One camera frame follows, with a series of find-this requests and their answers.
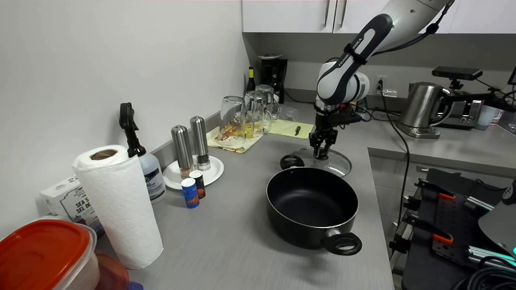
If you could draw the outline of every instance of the kitchen counter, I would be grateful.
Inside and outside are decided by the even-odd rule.
[[[310,105],[294,105],[295,119],[310,121]],[[440,129],[439,140],[410,140],[419,161],[516,176],[511,150],[516,137],[493,126],[487,130]],[[360,209],[353,232],[363,240],[355,256],[303,250],[281,240],[266,219],[266,185],[279,171],[281,156],[308,140],[264,135],[244,155],[211,150],[226,171],[206,187],[206,198],[187,209],[181,192],[168,190],[153,203],[165,251],[131,280],[145,288],[174,290],[308,290],[393,288],[369,155],[403,156],[403,143],[389,122],[360,122],[339,134],[334,150],[353,163],[345,180],[355,188]]]

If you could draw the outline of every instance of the black appliance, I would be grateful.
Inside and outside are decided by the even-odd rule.
[[[274,93],[279,97],[279,103],[285,100],[287,58],[281,55],[260,56],[260,84],[274,87]]]

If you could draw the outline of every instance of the black pot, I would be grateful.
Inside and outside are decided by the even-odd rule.
[[[269,221],[289,243],[345,256],[361,250],[350,232],[358,198],[344,179],[316,168],[290,168],[271,179],[266,197]]]

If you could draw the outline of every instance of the white box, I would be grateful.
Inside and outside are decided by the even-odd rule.
[[[40,195],[44,197],[52,216],[60,216],[73,222],[86,224],[97,234],[103,232],[95,209],[87,200],[76,176],[42,190]]]

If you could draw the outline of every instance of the pepper shaker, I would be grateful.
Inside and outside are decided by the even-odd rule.
[[[197,150],[197,168],[202,171],[210,169],[210,155],[208,155],[208,142],[206,142],[206,124],[200,116],[194,116],[190,119],[194,145]]]
[[[173,127],[173,140],[176,147],[177,164],[181,169],[181,177],[189,177],[194,161],[189,142],[189,129],[184,126]]]

